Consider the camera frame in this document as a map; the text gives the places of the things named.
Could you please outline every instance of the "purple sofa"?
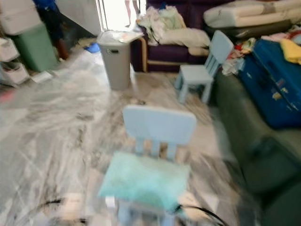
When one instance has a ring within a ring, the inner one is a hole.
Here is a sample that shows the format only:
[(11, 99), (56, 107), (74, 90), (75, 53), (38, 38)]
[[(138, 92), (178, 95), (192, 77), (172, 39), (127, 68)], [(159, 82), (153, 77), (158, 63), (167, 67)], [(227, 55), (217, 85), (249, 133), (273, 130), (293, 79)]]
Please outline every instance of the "purple sofa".
[[(160, 8), (162, 2), (176, 6), (186, 26), (204, 29), (203, 13), (231, 0), (147, 0), (146, 7)], [(178, 45), (148, 46), (148, 37), (144, 35), (131, 43), (131, 64), (136, 72), (178, 72), (181, 64), (203, 64), (206, 56), (192, 56), (188, 48)]]

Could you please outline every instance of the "marble floor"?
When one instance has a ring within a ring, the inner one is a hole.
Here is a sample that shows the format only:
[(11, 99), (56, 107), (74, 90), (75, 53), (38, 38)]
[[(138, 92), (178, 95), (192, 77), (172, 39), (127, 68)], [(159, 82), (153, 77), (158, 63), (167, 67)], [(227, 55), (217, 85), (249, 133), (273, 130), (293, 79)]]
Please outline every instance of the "marble floor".
[[(22, 225), (24, 218), (36, 225), (28, 212), (68, 192), (82, 193), (85, 214), (111, 225), (105, 208), (94, 206), (102, 202), (96, 193), (112, 154), (134, 150), (121, 113), (128, 104), (194, 113), (196, 131), (177, 155), (191, 166), (188, 190), (229, 225), (255, 224), (254, 202), (238, 185), (240, 175), (234, 180), (229, 172), (237, 165), (218, 109), (202, 104), (196, 94), (179, 104), (176, 74), (132, 73), (126, 91), (111, 91), (101, 55), (86, 51), (74, 53), (52, 73), (51, 80), (28, 81), (0, 98), (0, 226)], [(133, 225), (152, 224), (141, 218)]]

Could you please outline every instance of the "plastic chair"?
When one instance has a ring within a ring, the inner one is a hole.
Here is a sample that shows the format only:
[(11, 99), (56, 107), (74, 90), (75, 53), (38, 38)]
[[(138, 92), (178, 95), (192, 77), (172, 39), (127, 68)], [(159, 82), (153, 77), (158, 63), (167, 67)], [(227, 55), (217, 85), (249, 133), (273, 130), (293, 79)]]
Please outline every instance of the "plastic chair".
[[(192, 113), (129, 105), (123, 111), (127, 133), (136, 138), (135, 151), (115, 153), (106, 172), (99, 196), (114, 196), (119, 202), (118, 217), (132, 225), (131, 209), (155, 213), (160, 225), (173, 226), (168, 214), (186, 190), (190, 168), (174, 163), (177, 145), (186, 145), (196, 126)], [(144, 156), (144, 141), (152, 141), (150, 155)], [(168, 143), (167, 160), (159, 158), (160, 143)]]
[(214, 76), (233, 49), (233, 43), (221, 31), (216, 31), (210, 43), (210, 53), (205, 65), (181, 65), (174, 87), (181, 89), (178, 100), (185, 103), (189, 86), (204, 85), (202, 102), (207, 104), (210, 98)]

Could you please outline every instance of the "blue suitcase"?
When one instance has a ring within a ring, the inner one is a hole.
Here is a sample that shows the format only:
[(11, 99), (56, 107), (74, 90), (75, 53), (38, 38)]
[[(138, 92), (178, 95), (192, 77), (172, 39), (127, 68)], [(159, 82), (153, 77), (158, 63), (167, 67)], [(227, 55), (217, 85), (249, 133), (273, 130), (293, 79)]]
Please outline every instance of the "blue suitcase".
[(301, 65), (287, 62), (279, 43), (258, 40), (240, 78), (271, 127), (301, 126)]

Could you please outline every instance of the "white wall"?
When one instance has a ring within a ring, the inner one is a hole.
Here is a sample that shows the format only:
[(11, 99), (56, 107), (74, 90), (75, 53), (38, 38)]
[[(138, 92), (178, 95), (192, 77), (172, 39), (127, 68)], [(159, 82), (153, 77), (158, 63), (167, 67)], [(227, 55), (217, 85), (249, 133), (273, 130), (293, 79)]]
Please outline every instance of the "white wall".
[(66, 17), (94, 35), (100, 33), (96, 0), (56, 0), (56, 3)]

